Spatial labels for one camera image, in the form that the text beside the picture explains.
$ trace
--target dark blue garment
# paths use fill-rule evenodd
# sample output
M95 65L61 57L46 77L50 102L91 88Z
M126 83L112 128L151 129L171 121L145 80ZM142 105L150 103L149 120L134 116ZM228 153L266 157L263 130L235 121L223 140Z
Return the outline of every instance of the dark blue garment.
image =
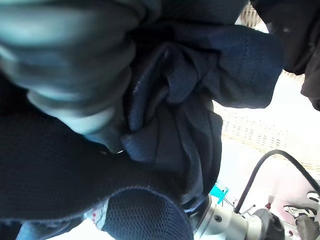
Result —
M175 174L185 211L215 184L225 107L265 108L283 67L272 35L243 26L162 22L135 33L137 57L123 138L132 160Z

